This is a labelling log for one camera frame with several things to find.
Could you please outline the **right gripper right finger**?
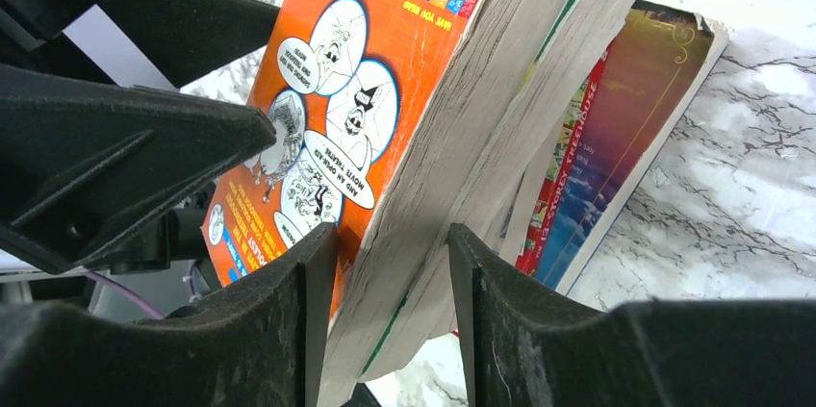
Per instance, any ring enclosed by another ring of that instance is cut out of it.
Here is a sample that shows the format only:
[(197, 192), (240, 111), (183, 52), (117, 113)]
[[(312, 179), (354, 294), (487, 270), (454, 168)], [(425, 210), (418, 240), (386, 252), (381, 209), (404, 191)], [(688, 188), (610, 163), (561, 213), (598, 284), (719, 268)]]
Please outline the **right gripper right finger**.
[(472, 406), (811, 406), (815, 303), (648, 300), (598, 311), (448, 231)]

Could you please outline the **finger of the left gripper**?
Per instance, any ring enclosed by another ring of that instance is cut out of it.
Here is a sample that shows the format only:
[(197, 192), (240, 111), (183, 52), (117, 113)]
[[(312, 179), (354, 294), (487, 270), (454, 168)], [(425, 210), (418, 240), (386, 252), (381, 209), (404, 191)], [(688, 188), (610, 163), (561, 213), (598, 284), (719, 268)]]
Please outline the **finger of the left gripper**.
[(66, 30), (98, 6), (176, 88), (267, 44), (278, 7), (257, 0), (1, 0), (1, 62), (110, 84)]
[(252, 107), (1, 69), (1, 247), (51, 274), (112, 253), (271, 147)]

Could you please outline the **orange treehouse book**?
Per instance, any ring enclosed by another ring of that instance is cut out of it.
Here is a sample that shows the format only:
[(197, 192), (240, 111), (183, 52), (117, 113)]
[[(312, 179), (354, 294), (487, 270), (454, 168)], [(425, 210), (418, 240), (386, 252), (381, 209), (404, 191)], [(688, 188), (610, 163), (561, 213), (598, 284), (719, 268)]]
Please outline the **orange treehouse book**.
[(576, 0), (284, 0), (248, 104), (277, 141), (224, 174), (202, 226), (223, 285), (323, 223), (339, 236), (319, 334), (339, 406), (391, 332), (484, 139)]

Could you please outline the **green treehouse book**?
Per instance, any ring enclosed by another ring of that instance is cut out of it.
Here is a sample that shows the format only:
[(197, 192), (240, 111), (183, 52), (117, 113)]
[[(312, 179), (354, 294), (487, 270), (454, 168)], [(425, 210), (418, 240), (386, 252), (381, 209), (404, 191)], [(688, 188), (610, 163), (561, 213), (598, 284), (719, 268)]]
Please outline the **green treehouse book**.
[(377, 338), (357, 379), (403, 368), (453, 323), (446, 231), (488, 231), (634, 0), (488, 0), (370, 242)]

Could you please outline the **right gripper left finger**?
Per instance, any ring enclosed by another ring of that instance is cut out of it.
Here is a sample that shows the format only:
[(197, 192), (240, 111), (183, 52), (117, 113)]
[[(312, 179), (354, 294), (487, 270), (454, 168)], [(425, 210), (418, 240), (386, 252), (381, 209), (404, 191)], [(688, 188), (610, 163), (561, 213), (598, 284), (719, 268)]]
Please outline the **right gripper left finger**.
[(118, 323), (62, 302), (1, 309), (5, 406), (314, 406), (338, 232), (163, 319)]

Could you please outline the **dark cover treehouse book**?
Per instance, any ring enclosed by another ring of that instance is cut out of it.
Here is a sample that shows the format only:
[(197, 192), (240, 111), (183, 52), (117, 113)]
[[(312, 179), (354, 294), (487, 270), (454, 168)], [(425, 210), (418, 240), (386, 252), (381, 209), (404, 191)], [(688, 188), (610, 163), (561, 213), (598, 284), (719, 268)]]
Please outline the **dark cover treehouse book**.
[(728, 41), (722, 21), (635, 2), (523, 173), (499, 255), (569, 293)]

